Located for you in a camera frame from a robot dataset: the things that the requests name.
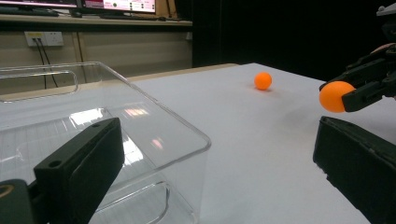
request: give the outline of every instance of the ping pong ball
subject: ping pong ball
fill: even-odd
[[[260,72],[254,77],[254,84],[256,88],[261,91],[267,90],[272,83],[271,75],[266,72]]]
[[[333,113],[345,112],[342,96],[354,91],[355,88],[344,81],[330,82],[322,88],[319,94],[320,104]]]

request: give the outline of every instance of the computer screen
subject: computer screen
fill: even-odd
[[[125,12],[155,13],[155,0],[85,0],[83,6]]]
[[[0,0],[0,7],[72,8],[77,7],[77,2],[76,0]]]

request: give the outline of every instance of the table surface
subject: table surface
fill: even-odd
[[[260,71],[272,75],[267,91],[254,88]],[[330,113],[322,83],[255,63],[134,82],[211,138],[200,223],[369,223],[313,163],[318,122],[347,120],[396,144],[396,102]]]

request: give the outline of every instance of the power outlet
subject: power outlet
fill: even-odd
[[[26,41],[28,46],[36,47],[36,41],[41,41],[43,46],[63,46],[64,39],[62,37],[62,32],[25,32]]]
[[[38,42],[36,43],[36,41],[38,41],[38,39],[41,40],[43,46],[47,46],[47,41],[44,37],[44,32],[25,32],[25,36],[26,36],[27,45],[29,45],[29,47],[37,47],[37,44],[39,43]]]
[[[62,32],[44,32],[48,46],[63,46]]]

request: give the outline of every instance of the clear plastic box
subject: clear plastic box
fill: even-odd
[[[114,117],[125,163],[91,223],[198,223],[210,139],[102,63],[0,70],[0,181],[30,184],[51,152]]]

